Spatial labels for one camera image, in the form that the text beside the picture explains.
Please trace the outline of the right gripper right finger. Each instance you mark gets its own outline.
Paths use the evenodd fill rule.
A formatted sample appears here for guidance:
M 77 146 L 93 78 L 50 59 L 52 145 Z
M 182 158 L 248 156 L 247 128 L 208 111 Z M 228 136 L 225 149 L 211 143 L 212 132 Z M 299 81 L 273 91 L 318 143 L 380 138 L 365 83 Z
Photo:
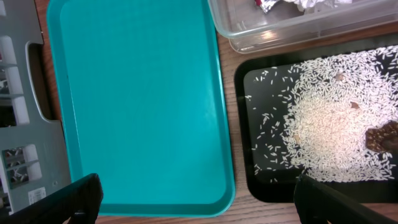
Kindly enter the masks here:
M 395 220 L 303 174 L 298 177 L 295 186 L 294 204 L 300 222 L 304 224 L 397 224 Z

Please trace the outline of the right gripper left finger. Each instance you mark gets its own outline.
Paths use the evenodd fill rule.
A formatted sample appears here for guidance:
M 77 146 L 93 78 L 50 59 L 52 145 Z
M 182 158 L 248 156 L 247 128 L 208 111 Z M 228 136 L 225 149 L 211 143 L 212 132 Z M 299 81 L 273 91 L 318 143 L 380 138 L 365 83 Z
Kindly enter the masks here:
M 92 173 L 11 216 L 1 218 L 1 224 L 94 224 L 102 199 L 100 178 L 98 174 Z

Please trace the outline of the white napkin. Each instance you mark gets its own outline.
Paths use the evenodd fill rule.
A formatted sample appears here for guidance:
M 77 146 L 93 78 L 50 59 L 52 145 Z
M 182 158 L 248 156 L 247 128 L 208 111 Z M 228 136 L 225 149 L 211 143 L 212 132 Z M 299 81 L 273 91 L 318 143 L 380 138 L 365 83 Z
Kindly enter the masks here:
M 347 4 L 351 4 L 352 0 L 284 0 L 285 2 L 294 3 L 300 12 L 313 13 L 326 9 L 332 9 Z

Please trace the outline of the red snack wrapper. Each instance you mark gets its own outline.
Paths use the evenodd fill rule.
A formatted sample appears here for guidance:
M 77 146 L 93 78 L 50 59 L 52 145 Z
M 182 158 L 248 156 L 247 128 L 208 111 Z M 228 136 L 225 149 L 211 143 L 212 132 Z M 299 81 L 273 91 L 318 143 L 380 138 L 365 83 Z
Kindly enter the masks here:
M 280 0 L 254 0 L 256 5 L 267 14 Z

